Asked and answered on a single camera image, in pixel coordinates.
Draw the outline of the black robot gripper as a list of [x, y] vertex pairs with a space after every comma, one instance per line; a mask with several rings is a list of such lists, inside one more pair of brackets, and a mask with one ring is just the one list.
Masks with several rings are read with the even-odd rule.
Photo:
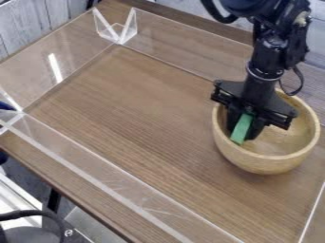
[[275, 91], [277, 80], [246, 79], [243, 82], [215, 80], [211, 100], [227, 110], [226, 127], [232, 132], [243, 112], [252, 120], [246, 139], [254, 140], [267, 125], [289, 129], [297, 110], [287, 104]]

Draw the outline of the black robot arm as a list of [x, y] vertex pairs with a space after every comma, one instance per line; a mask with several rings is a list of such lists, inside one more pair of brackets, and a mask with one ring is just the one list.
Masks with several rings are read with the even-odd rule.
[[242, 82], [214, 82], [211, 100], [227, 111], [226, 128], [230, 140], [252, 140], [269, 125], [290, 127], [298, 112], [281, 98], [287, 70], [298, 72], [305, 61], [307, 32], [311, 23], [309, 0], [200, 0], [212, 19], [231, 24], [244, 18], [252, 23], [252, 55]]

